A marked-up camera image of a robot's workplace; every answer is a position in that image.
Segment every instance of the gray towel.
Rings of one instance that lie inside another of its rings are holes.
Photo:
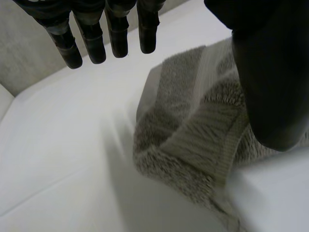
[[[214,211],[228,231],[245,231],[225,197],[231,168],[276,153],[250,128],[230,39],[150,71],[137,111],[136,168]]]

